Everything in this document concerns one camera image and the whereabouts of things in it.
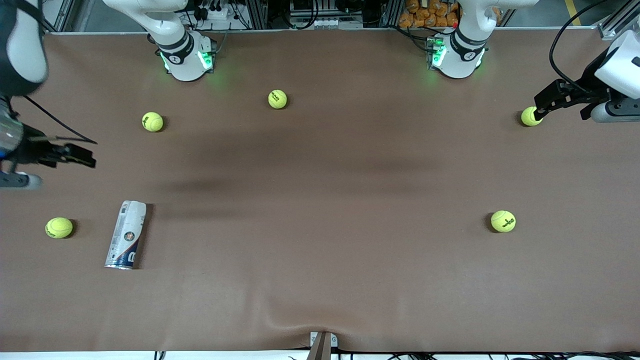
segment tennis ball can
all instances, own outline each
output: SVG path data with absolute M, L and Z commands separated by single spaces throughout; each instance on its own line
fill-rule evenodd
M 122 203 L 104 267 L 133 270 L 146 215 L 144 202 L 127 200 Z

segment brown tabletop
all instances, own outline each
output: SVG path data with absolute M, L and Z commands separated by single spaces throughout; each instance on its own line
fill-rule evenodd
M 99 142 L 98 165 L 22 167 L 44 187 L 0 193 L 0 350 L 294 348 L 316 330 L 360 351 L 637 349 L 640 125 L 578 107 L 518 123 L 556 78 L 555 33 L 497 31 L 457 81 L 393 31 L 233 34 L 193 83 L 144 36 L 46 37 L 33 98 Z M 606 46 L 569 30 L 558 65 L 577 77 Z M 152 204 L 130 272 L 102 267 L 123 200 Z M 488 230 L 498 209 L 512 233 Z M 52 217 L 75 235 L 48 238 Z

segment green led light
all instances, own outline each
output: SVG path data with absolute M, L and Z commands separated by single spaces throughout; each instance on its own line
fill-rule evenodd
M 200 62 L 205 69 L 211 68 L 211 55 L 209 53 L 198 52 L 198 57 L 200 58 Z
M 447 54 L 447 48 L 443 46 L 433 55 L 433 65 L 441 66 L 442 59 L 444 59 L 445 54 Z
M 160 58 L 162 58 L 162 62 L 164 63 L 164 68 L 165 68 L 167 71 L 170 71 L 170 70 L 169 70 L 169 64 L 167 64 L 167 63 L 166 63 L 166 59 L 164 58 L 164 54 L 163 54 L 163 53 L 160 53 Z

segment white floor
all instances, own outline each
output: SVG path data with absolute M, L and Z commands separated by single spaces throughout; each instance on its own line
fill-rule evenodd
M 308 350 L 268 351 L 167 351 L 164 360 L 306 360 Z M 392 354 L 337 354 L 332 360 L 389 360 Z M 438 360 L 517 360 L 533 359 L 522 354 L 437 354 Z M 576 356 L 574 360 L 604 360 L 595 356 Z M 153 351 L 110 352 L 0 352 L 0 360 L 154 360 Z M 399 360 L 409 360 L 400 356 Z

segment yellow tennis ball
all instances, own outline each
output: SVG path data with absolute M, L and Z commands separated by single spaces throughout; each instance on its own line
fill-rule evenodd
M 282 90 L 273 90 L 269 93 L 269 105 L 274 109 L 282 109 L 287 104 L 287 94 Z
M 496 231 L 508 233 L 516 227 L 516 217 L 506 210 L 496 211 L 491 216 L 491 226 L 493 226 Z
M 71 221 L 67 218 L 53 218 L 49 220 L 47 225 L 44 227 L 44 231 L 47 235 L 54 239 L 66 238 L 73 229 L 74 225 L 71 224 Z
M 536 107 L 535 106 L 530 106 L 530 107 L 526 108 L 522 112 L 522 115 L 520 116 L 520 120 L 522 121 L 522 123 L 525 124 L 526 126 L 536 126 L 539 123 L 541 123 L 542 120 L 544 120 L 544 119 L 536 120 L 536 117 L 533 116 L 533 113 L 535 111 L 536 111 Z
M 153 133 L 162 129 L 163 125 L 164 121 L 162 120 L 162 116 L 158 113 L 150 112 L 142 117 L 142 126 Z

